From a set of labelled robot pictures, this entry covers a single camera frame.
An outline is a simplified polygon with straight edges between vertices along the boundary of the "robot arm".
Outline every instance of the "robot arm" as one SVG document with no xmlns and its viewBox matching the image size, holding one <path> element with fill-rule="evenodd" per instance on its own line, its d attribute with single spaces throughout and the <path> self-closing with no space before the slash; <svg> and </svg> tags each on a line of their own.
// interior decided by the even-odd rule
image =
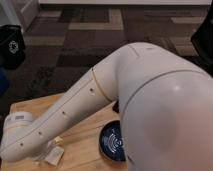
<svg viewBox="0 0 213 171">
<path fill-rule="evenodd" d="M 187 138 L 191 132 L 183 128 L 188 124 L 190 129 L 200 128 L 200 132 L 213 128 L 212 87 L 208 74 L 182 58 L 152 44 L 129 44 L 90 69 L 38 119 L 26 114 L 26 120 L 22 118 L 25 126 L 20 128 L 14 124 L 19 122 L 17 115 L 9 115 L 4 125 L 1 157 L 13 162 L 33 156 L 49 140 L 119 98 L 121 128 L 131 171 L 196 170 L 185 163 L 187 160 L 175 163 L 176 158 L 183 157 L 175 150 L 181 147 L 186 150 L 184 147 L 188 147 L 194 137 L 198 140 L 196 134 L 190 136 L 192 139 Z M 194 122 L 181 122 L 181 117 Z M 168 133 L 167 129 L 171 128 L 177 131 L 177 136 Z M 209 142 L 204 141 L 213 140 L 210 135 L 205 132 L 197 147 L 210 147 Z M 172 140 L 177 143 L 167 144 Z M 199 159 L 203 159 L 204 168 L 203 164 L 209 160 L 204 161 L 205 154 Z"/>
</svg>

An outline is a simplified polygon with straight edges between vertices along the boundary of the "wooden tabletop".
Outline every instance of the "wooden tabletop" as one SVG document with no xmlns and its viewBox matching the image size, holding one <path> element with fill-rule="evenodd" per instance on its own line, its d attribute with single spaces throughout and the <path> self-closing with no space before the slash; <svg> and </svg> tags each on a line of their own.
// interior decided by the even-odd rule
<svg viewBox="0 0 213 171">
<path fill-rule="evenodd" d="M 38 117 L 61 97 L 61 95 L 62 94 L 58 94 L 15 103 L 11 106 L 11 113 L 27 111 Z M 64 140 L 61 147 L 65 149 L 65 153 L 58 166 L 52 166 L 46 162 L 36 163 L 26 159 L 16 163 L 2 162 L 1 170 L 127 171 L 125 163 L 121 164 L 109 161 L 99 152 L 98 139 L 102 127 L 108 122 L 118 119 L 118 114 L 112 111 L 111 104 L 60 135 Z"/>
</svg>

